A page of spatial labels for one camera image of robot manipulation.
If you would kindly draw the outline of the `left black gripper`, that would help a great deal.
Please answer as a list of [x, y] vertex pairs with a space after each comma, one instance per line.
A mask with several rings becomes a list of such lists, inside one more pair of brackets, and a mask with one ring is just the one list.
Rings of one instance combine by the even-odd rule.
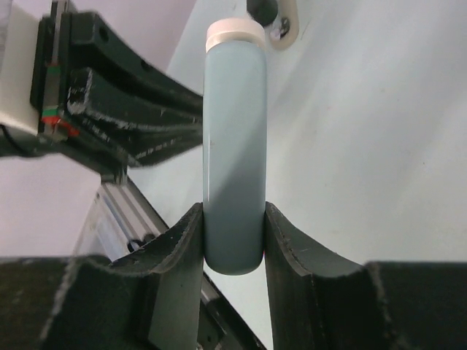
[[[75, 10], [72, 1], [52, 1], [38, 19], [1, 2], [3, 158], [54, 153], [79, 134], [60, 100], [59, 39], [63, 16]], [[70, 50], [66, 112], [118, 161], [141, 168], [201, 145], [201, 115], [176, 109], [201, 109], [202, 96], [140, 57], [99, 13], [71, 14]]]

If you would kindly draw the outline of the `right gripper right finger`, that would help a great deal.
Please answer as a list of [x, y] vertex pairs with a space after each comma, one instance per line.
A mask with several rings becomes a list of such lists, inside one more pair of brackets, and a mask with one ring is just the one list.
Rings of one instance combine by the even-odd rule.
[[295, 227], [272, 203], [265, 259], [276, 349], [464, 349], [466, 264], [359, 265]]

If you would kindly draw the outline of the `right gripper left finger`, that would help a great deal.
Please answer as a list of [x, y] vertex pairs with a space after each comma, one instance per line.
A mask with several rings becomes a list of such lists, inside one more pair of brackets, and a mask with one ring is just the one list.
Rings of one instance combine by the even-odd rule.
[[[202, 206], [181, 228], [203, 264]], [[96, 257], [21, 257], [1, 260], [3, 349], [149, 349], [130, 339], [141, 278]]]

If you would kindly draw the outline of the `aluminium frame rails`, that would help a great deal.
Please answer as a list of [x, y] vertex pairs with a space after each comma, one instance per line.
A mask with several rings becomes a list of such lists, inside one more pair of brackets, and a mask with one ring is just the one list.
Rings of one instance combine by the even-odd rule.
[[102, 184], [75, 254], [141, 278], [130, 339], [149, 349], [263, 349], [183, 229], [170, 228], [133, 182]]

